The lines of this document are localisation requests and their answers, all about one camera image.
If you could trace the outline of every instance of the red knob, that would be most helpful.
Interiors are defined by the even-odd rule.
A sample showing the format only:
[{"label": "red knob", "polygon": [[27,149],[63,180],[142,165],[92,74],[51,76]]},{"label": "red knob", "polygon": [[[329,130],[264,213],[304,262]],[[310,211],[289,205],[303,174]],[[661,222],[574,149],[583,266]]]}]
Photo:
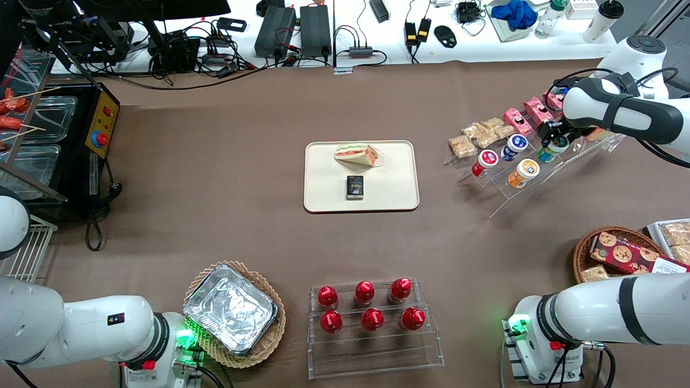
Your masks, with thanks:
[{"label": "red knob", "polygon": [[360,306],[366,306],[374,298],[374,286],[366,280],[355,287],[355,302]]},{"label": "red knob", "polygon": [[99,146],[105,146],[108,143],[108,136],[105,133],[96,135],[96,142]]},{"label": "red knob", "polygon": [[141,368],[145,371],[152,371],[156,367],[156,362],[154,360],[146,360],[141,364]]},{"label": "red knob", "polygon": [[384,315],[379,309],[367,309],[362,314],[362,327],[367,331],[376,331],[384,325]]},{"label": "red knob", "polygon": [[325,286],[319,290],[319,304],[323,307],[334,307],[338,302],[338,292],[333,287]]},{"label": "red knob", "polygon": [[417,330],[424,326],[424,321],[426,320],[426,314],[414,307],[409,307],[402,312],[400,316],[400,324],[403,328],[408,330]]},{"label": "red knob", "polygon": [[403,300],[410,296],[412,292],[412,282],[408,278],[398,279],[391,285],[391,298]]},{"label": "red knob", "polygon": [[326,311],[321,316],[321,328],[326,333],[337,333],[343,327],[343,319],[337,311]]}]

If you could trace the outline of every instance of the sandwich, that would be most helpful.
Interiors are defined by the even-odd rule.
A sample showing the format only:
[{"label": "sandwich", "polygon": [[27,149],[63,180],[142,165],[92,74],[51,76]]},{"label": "sandwich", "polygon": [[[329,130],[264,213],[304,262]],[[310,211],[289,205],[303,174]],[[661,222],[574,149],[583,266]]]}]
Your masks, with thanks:
[{"label": "sandwich", "polygon": [[365,143],[349,143],[338,146],[335,149],[335,159],[343,162],[363,164],[365,166],[374,166],[376,159],[379,158],[379,153]]}]

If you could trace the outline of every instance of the foil container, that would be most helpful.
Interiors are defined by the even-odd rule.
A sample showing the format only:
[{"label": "foil container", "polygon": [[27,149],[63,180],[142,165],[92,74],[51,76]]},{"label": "foil container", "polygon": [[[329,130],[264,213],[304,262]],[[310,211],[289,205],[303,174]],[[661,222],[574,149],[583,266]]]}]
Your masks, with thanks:
[{"label": "foil container", "polygon": [[190,295],[183,312],[238,356],[245,356],[278,314],[263,291],[225,264]]}]

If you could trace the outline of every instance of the brown tabletop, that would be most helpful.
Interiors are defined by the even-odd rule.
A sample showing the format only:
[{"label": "brown tabletop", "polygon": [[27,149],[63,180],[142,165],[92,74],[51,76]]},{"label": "brown tabletop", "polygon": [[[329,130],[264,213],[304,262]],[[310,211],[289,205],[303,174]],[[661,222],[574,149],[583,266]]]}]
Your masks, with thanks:
[{"label": "brown tabletop", "polygon": [[[584,158],[494,218],[495,188],[460,181],[443,166],[446,140],[500,115],[592,61],[448,63],[279,69],[223,86],[153,91],[106,83],[123,108],[110,151],[124,184],[102,223],[100,253],[84,225],[65,225],[51,246],[45,284],[65,301],[112,294],[181,311],[190,281],[218,260],[264,274],[287,310],[275,353],[233,371],[240,387],[496,387],[502,332],[527,295],[574,284],[575,241],[604,224],[638,229],[687,217],[686,173],[627,139]],[[176,86],[212,81],[173,77]],[[162,84],[153,80],[144,82]],[[410,212],[313,215],[302,206],[304,148],[315,141],[407,139],[415,147],[421,203]],[[308,381],[308,290],[363,279],[417,278],[442,334],[446,366]],[[689,348],[613,345],[615,387],[678,387]],[[595,356],[587,355],[589,387]],[[111,387],[107,364],[26,370],[39,387]],[[2,369],[3,387],[22,387]],[[515,386],[509,367],[508,386]]]}]

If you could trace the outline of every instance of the yellow control panel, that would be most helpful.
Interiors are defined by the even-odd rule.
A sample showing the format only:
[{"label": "yellow control panel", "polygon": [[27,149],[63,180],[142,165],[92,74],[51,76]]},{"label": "yellow control panel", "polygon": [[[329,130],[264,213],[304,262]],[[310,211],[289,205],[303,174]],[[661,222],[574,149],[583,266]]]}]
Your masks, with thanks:
[{"label": "yellow control panel", "polygon": [[101,92],[85,143],[90,150],[101,158],[105,159],[108,154],[110,137],[115,128],[119,110],[120,107],[117,103],[107,93]]}]

